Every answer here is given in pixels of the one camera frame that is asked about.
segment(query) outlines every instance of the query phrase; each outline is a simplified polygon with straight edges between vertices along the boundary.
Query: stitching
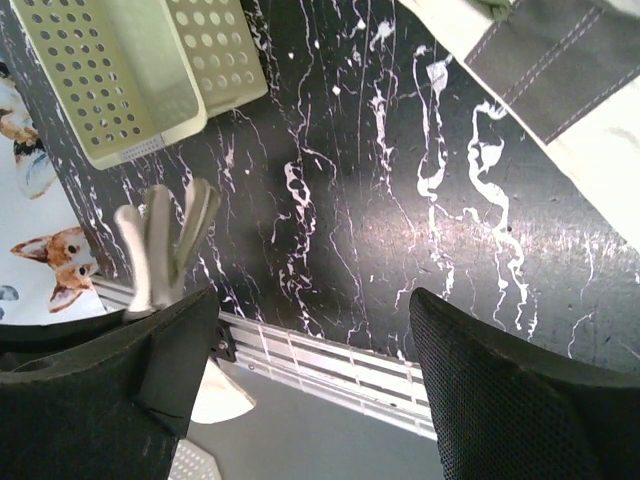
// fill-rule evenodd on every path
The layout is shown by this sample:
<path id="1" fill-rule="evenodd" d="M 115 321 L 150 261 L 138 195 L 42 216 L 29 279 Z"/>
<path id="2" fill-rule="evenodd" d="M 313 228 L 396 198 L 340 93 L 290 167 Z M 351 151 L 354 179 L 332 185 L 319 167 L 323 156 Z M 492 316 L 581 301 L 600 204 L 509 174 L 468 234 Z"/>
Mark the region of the stitching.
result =
<path id="1" fill-rule="evenodd" d="M 602 16 L 602 13 L 601 13 L 601 12 L 600 12 L 600 13 L 598 13 L 598 15 L 596 15 L 596 17 L 595 17 L 593 20 L 591 20 L 591 22 L 589 22 L 589 24 L 588 24 L 586 27 L 584 27 L 582 30 L 580 30 L 580 33 L 579 33 L 578 35 L 574 36 L 574 37 L 571 39 L 571 41 L 570 41 L 570 42 L 568 42 L 564 47 L 562 47 L 562 49 L 560 49 L 559 51 L 557 51 L 557 52 L 555 53 L 555 55 L 554 55 L 553 57 L 551 57 L 551 58 L 547 61 L 547 63 L 545 63 L 544 65 L 542 65 L 542 67 L 541 67 L 541 68 L 540 68 L 540 69 L 535 73 L 535 75 L 534 75 L 533 77 L 531 77 L 531 80 L 529 80 L 529 81 L 527 82 L 527 84 L 526 84 L 524 87 L 522 87 L 522 88 L 518 91 L 518 93 L 516 94 L 516 96 L 515 96 L 515 97 L 513 97 L 513 100 L 511 100 L 511 101 L 509 101 L 509 102 L 507 102 L 507 103 L 508 103 L 509 105 L 512 105 L 512 104 L 513 104 L 513 103 L 514 103 L 518 98 L 520 98 L 520 97 L 522 96 L 522 94 L 524 94 L 524 93 L 527 91 L 527 89 L 528 89 L 531 85 L 533 85 L 533 82 L 535 82 L 535 80 L 540 76 L 540 74 L 541 74 L 542 72 L 544 72 L 544 71 L 547 69 L 547 67 L 548 67 L 549 65 L 551 65 L 551 64 L 552 64 L 552 63 L 553 63 L 553 62 L 554 62 L 554 61 L 555 61 L 555 60 L 556 60 L 556 59 L 557 59 L 557 58 L 558 58 L 562 53 L 566 52 L 566 51 L 567 51 L 567 49 L 568 49 L 571 45 L 573 45 L 573 44 L 574 44 L 574 43 L 576 43 L 580 38 L 582 38 L 582 36 L 583 36 L 583 35 L 584 35 L 584 34 L 585 34 L 585 33 L 586 33 L 586 32 L 587 32 L 591 27 L 593 27 L 593 25 L 594 25 L 594 24 L 595 24 L 595 23 L 600 19 L 600 17 L 601 17 L 601 16 Z"/>
<path id="2" fill-rule="evenodd" d="M 540 62 L 543 62 L 544 60 L 546 60 L 546 59 L 547 59 L 547 57 L 548 57 L 549 55 L 551 55 L 551 54 L 556 50 L 556 48 L 558 48 L 560 45 L 562 45 L 565 41 L 567 41 L 568 39 L 570 39 L 570 38 L 575 34 L 576 30 L 577 30 L 578 28 L 580 28 L 580 27 L 584 24 L 584 22 L 586 22 L 586 21 L 588 20 L 588 18 L 589 18 L 589 17 L 591 16 L 591 14 L 595 11 L 595 9 L 596 9 L 596 7 L 591 7 L 591 9 L 590 9 L 590 10 L 589 10 L 585 15 L 584 15 L 584 17 L 582 17 L 582 18 L 580 19 L 580 21 L 579 21 L 578 23 L 576 23 L 576 25 L 575 25 L 571 30 L 569 30 L 569 33 L 567 33 L 564 37 L 562 37 L 562 38 L 561 38 L 561 39 L 560 39 L 560 40 L 559 40 L 559 41 L 558 41 L 558 42 L 557 42 L 553 47 L 551 47 L 551 48 L 547 51 L 547 53 L 545 53 L 542 57 L 540 57 L 540 58 L 538 59 L 538 61 L 537 61 L 536 63 L 534 63 L 534 64 L 532 65 L 532 67 L 531 67 L 529 70 L 527 70 L 527 72 L 526 72 L 524 75 L 522 75 L 522 76 L 520 77 L 520 79 L 519 79 L 516 83 L 514 83 L 514 84 L 513 84 L 513 86 L 511 86 L 511 88 L 509 88 L 509 90 L 507 90 L 506 92 L 504 92 L 504 93 L 503 93 L 502 95 L 500 95 L 500 96 L 504 98 L 504 97 L 506 97 L 507 95 L 509 95 L 512 91 L 514 91 L 514 90 L 515 90 L 515 89 L 516 89 L 516 88 L 517 88 L 517 87 L 518 87 L 518 86 L 519 86 L 519 85 L 524 81 L 524 79 L 525 79 L 526 77 L 528 77 L 528 76 L 529 76 L 529 74 L 530 74 L 531 72 L 533 72 L 533 71 L 538 67 L 538 65 L 540 65 Z"/>
<path id="3" fill-rule="evenodd" d="M 569 119 L 567 119 L 562 125 L 560 125 L 558 128 L 556 128 L 553 132 L 551 132 L 551 134 L 549 134 L 544 140 L 543 142 L 546 144 L 551 137 L 553 137 L 556 133 L 558 133 L 560 130 L 562 130 L 564 127 L 566 127 L 568 124 L 570 124 L 571 122 L 573 122 L 576 117 L 580 116 L 582 114 L 582 112 L 584 112 L 585 110 L 587 110 L 588 108 L 590 108 L 594 103 L 596 103 L 598 100 L 600 100 L 602 97 L 608 95 L 609 93 L 611 93 L 613 90 L 615 90 L 616 88 L 618 88 L 620 86 L 620 84 L 624 83 L 625 81 L 627 81 L 629 79 L 629 77 L 631 77 L 634 73 L 636 73 L 638 70 L 640 70 L 640 65 L 637 65 L 633 70 L 631 70 L 629 73 L 627 73 L 624 77 L 622 77 L 620 80 L 618 80 L 616 83 L 614 83 L 613 85 L 611 85 L 609 88 L 607 88 L 604 92 L 602 92 L 600 95 L 598 95 L 597 97 L 595 97 L 594 99 L 592 99 L 589 103 L 587 103 L 584 107 L 582 107 L 580 110 L 578 110 L 576 113 L 574 113 L 573 115 L 571 115 L 571 117 L 569 117 Z"/>
<path id="4" fill-rule="evenodd" d="M 518 8 L 520 6 L 521 3 L 523 3 L 524 0 L 517 0 L 514 4 L 513 4 L 513 8 L 511 9 L 511 12 L 513 13 L 515 11 L 516 8 Z M 473 61 L 478 57 L 478 55 L 480 55 L 480 52 L 482 52 L 482 50 L 484 50 L 484 47 L 487 46 L 487 43 L 489 43 L 489 40 L 491 40 L 491 37 L 493 37 L 496 33 L 498 33 L 498 29 L 502 26 L 504 22 L 495 22 L 495 25 L 493 26 L 493 28 L 491 29 L 491 31 L 489 32 L 489 35 L 487 36 L 487 38 L 484 39 L 484 41 L 480 44 L 480 46 L 478 47 L 478 50 L 475 51 L 475 53 L 473 54 L 473 56 L 469 59 L 469 61 L 467 62 L 467 65 L 471 66 L 471 64 L 473 63 Z"/>

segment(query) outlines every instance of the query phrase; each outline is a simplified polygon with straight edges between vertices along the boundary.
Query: metal bracket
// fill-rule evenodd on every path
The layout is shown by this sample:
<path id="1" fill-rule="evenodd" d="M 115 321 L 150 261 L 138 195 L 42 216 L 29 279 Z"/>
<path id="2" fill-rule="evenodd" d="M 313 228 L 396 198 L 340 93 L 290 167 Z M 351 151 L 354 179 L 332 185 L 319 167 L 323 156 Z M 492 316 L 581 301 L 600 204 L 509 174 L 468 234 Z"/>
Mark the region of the metal bracket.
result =
<path id="1" fill-rule="evenodd" d="M 211 351 L 216 358 L 235 363 L 236 361 L 236 344 L 231 336 L 229 324 L 223 320 L 218 320 L 218 326 L 213 336 L 213 345 Z"/>

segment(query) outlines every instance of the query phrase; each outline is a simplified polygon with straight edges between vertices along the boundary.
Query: dog print fabric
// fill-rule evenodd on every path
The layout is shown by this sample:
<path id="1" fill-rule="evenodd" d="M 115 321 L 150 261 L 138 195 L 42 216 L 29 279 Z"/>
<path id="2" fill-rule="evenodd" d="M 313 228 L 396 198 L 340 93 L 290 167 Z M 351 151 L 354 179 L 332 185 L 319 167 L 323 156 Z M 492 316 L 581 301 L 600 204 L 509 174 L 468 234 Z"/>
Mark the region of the dog print fabric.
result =
<path id="1" fill-rule="evenodd" d="M 0 322 L 102 315 L 97 263 L 1 56 L 0 176 Z"/>

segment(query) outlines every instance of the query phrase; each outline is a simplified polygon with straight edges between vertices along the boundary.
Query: plastic basket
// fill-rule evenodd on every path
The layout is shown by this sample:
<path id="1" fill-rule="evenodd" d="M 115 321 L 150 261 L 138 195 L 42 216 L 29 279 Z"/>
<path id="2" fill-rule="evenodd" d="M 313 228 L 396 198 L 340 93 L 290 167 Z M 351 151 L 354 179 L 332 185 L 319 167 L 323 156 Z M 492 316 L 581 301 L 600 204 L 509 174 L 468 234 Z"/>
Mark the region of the plastic basket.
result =
<path id="1" fill-rule="evenodd" d="M 167 0 L 209 117 L 267 92 L 240 0 Z"/>
<path id="2" fill-rule="evenodd" d="M 89 161 L 104 169 L 202 130 L 165 0 L 11 0 Z"/>
<path id="3" fill-rule="evenodd" d="M 221 480 L 215 458 L 188 440 L 180 440 L 168 480 Z"/>

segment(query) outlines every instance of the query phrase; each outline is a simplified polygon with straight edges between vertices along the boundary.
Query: gray fabric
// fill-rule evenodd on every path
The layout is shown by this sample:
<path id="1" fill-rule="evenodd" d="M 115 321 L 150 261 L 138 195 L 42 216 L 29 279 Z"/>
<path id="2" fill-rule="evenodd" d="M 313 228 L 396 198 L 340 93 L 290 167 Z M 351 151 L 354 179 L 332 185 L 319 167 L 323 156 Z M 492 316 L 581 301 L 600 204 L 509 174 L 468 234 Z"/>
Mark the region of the gray fabric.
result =
<path id="1" fill-rule="evenodd" d="M 640 73 L 640 22 L 584 0 L 519 0 L 466 62 L 548 143 Z"/>

